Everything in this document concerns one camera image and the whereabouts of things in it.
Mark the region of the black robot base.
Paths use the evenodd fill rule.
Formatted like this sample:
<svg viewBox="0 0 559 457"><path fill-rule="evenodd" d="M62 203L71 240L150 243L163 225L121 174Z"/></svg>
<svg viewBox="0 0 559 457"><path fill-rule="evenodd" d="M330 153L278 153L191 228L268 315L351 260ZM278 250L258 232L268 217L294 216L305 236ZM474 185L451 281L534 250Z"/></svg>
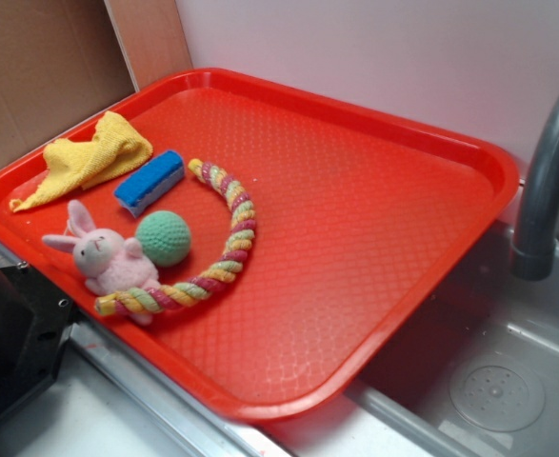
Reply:
<svg viewBox="0 0 559 457"><path fill-rule="evenodd" d="M0 268L0 423L56 380L72 307L36 268Z"/></svg>

